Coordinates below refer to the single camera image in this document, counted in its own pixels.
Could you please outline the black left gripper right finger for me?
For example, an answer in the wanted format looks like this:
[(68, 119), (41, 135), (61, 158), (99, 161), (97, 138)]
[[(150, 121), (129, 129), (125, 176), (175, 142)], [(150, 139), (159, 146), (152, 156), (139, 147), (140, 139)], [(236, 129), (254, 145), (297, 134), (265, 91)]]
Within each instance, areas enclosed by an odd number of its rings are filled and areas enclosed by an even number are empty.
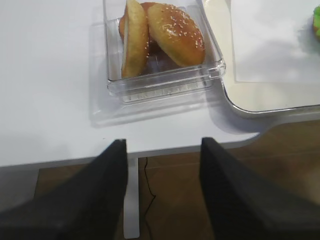
[(213, 138), (200, 147), (199, 178), (216, 240), (318, 240), (320, 207), (256, 174)]

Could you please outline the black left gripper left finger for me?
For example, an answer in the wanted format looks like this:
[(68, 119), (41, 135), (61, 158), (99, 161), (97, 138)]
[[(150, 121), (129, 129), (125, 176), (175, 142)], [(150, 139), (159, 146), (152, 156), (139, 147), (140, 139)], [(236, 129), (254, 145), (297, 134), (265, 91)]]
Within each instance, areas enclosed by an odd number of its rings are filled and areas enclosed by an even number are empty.
[(127, 189), (127, 143), (115, 140), (47, 194), (1, 212), (2, 240), (112, 240)]

